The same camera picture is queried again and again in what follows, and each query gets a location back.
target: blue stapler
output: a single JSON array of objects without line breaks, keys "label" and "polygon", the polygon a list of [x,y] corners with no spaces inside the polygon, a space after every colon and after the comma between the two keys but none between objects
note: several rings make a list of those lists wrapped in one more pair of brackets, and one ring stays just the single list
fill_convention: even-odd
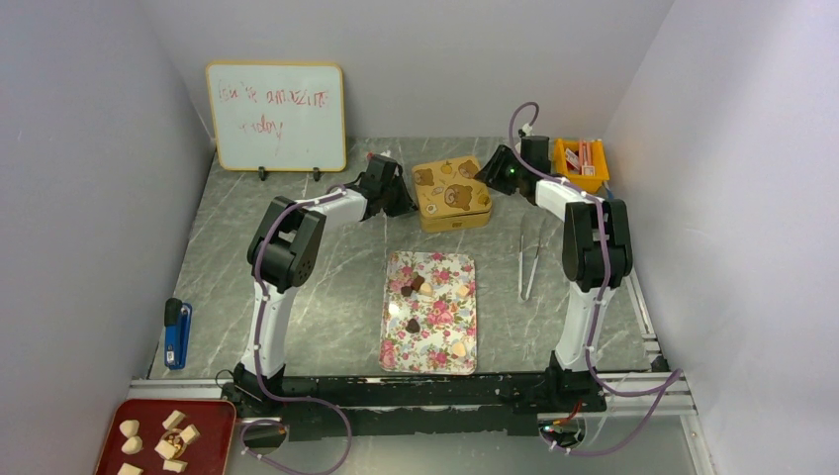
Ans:
[{"label": "blue stapler", "polygon": [[169,369],[183,369],[186,364],[186,346],[189,343],[189,326],[192,306],[172,297],[166,301],[163,326],[163,363]]}]

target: box lid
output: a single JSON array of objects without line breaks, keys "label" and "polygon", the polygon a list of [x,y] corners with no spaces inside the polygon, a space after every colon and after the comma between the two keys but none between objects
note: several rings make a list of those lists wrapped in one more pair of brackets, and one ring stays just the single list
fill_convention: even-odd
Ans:
[{"label": "box lid", "polygon": [[412,169],[419,212],[426,219],[488,213],[487,185],[473,177],[481,169],[473,155],[417,165]]}]

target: gray wall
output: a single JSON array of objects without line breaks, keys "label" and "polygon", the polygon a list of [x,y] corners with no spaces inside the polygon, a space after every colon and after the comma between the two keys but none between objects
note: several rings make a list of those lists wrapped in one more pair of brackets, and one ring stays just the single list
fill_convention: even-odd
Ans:
[{"label": "gray wall", "polygon": [[0,3],[0,473],[91,473],[144,374],[208,139],[130,0]]},{"label": "gray wall", "polygon": [[720,474],[839,473],[837,45],[836,2],[677,1],[606,133]]},{"label": "gray wall", "polygon": [[600,136],[673,0],[144,0],[207,124],[215,59],[334,61],[347,133]]}]

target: whiteboard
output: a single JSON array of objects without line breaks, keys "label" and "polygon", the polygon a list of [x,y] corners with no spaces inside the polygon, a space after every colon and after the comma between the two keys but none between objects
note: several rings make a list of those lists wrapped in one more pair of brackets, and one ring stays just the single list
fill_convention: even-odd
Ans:
[{"label": "whiteboard", "polygon": [[206,73],[224,169],[340,171],[346,166],[337,65],[211,62]]}]

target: bear print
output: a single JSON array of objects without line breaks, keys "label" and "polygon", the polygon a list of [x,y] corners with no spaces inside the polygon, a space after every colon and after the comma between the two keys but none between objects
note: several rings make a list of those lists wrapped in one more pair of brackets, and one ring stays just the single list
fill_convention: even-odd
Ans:
[{"label": "bear print", "polygon": [[418,186],[430,186],[434,184],[434,173],[430,168],[414,170],[414,183]]},{"label": "bear print", "polygon": [[464,178],[475,178],[478,174],[478,165],[472,160],[466,160],[457,167],[457,170]]},{"label": "bear print", "polygon": [[460,208],[469,211],[469,202],[472,201],[472,187],[463,185],[451,185],[446,188],[445,202],[452,208]]}]

